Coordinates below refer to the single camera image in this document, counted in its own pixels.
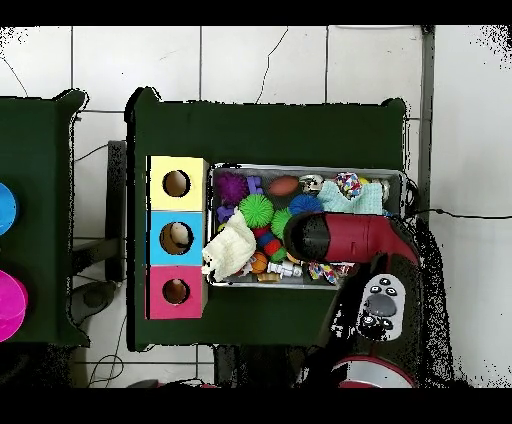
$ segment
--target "gray bin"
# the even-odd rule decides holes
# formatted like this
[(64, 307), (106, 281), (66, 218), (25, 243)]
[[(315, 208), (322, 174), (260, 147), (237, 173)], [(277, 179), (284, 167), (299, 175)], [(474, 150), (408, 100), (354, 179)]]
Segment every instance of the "gray bin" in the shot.
[[(208, 205), (208, 228), (207, 240), (210, 241), (216, 234), (217, 228), (220, 223), (217, 221), (215, 211), (221, 206), (220, 198), (215, 192), (213, 185), (214, 177), (223, 171), (229, 171), (235, 174), (244, 176), (258, 176), (261, 177), (261, 185), (263, 193), (267, 196), (274, 208), (282, 209), (287, 207), (291, 200), (302, 193), (301, 187), (288, 195), (288, 196), (272, 196), (266, 189), (277, 177), (283, 175), (292, 175), (301, 177), (308, 174), (321, 175), (326, 179), (334, 178), (340, 172), (354, 172), (358, 176), (365, 177), (370, 180), (372, 178), (385, 179), (389, 182), (389, 197), (383, 204), (384, 209), (387, 211), (400, 215), (405, 214), (405, 201), (406, 201), (406, 182), (407, 177), (400, 171), (393, 171), (387, 169), (357, 169), (357, 168), (315, 168), (303, 166), (279, 166), (279, 165), (232, 165), (232, 164), (215, 164), (210, 167), (208, 182), (212, 189), (212, 195), (209, 198)], [(337, 290), (338, 287), (329, 284), (324, 278), (313, 280), (308, 273), (307, 266), (303, 267), (302, 277), (283, 277), (278, 283), (261, 283), (253, 274), (246, 275), (245, 277), (230, 276), (225, 278), (222, 282), (209, 281), (215, 286), (232, 286), (232, 287), (261, 287), (261, 288), (291, 288), (291, 289), (323, 289), (323, 290)]]

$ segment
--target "pink box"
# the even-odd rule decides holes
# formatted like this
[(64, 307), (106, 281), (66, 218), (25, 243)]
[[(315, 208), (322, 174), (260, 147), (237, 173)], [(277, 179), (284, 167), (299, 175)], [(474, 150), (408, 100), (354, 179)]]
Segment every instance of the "pink box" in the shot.
[[(181, 280), (188, 287), (183, 303), (173, 304), (164, 297), (168, 281)], [(200, 266), (158, 266), (149, 269), (149, 319), (201, 318), (207, 286)]]

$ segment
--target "round hole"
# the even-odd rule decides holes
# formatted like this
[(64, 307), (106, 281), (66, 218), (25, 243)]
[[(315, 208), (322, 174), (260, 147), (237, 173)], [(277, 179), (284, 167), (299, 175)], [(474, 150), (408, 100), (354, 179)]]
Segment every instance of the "round hole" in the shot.
[(167, 173), (162, 184), (164, 191), (171, 197), (183, 197), (190, 191), (190, 178), (183, 171)]
[(174, 278), (167, 281), (162, 288), (164, 299), (173, 305), (179, 305), (187, 301), (190, 295), (190, 288), (185, 281)]
[(169, 255), (183, 255), (190, 250), (194, 235), (183, 222), (171, 222), (160, 231), (160, 246)]

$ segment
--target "yellow box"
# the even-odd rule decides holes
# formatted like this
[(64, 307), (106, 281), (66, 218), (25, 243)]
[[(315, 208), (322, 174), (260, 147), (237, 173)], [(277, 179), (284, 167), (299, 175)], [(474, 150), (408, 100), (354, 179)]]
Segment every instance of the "yellow box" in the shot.
[[(205, 210), (208, 164), (204, 159), (151, 156), (150, 166), (151, 210), (181, 212)], [(186, 182), (184, 193), (182, 190), (176, 191), (176, 184), (182, 182)]]

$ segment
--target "green table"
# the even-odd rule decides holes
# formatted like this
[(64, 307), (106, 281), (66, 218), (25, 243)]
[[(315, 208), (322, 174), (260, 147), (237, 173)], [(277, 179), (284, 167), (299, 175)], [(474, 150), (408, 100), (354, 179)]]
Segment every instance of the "green table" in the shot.
[(310, 106), (161, 102), (140, 88), (127, 104), (130, 347), (317, 342), (336, 295), (326, 290), (210, 287), (201, 319), (144, 318), (145, 157), (403, 170), (405, 104)]
[(29, 307), (9, 341), (88, 345), (66, 311), (72, 245), (70, 125), (85, 94), (0, 98), (0, 181), (18, 198), (17, 223), (0, 237), (0, 269), (27, 288)]

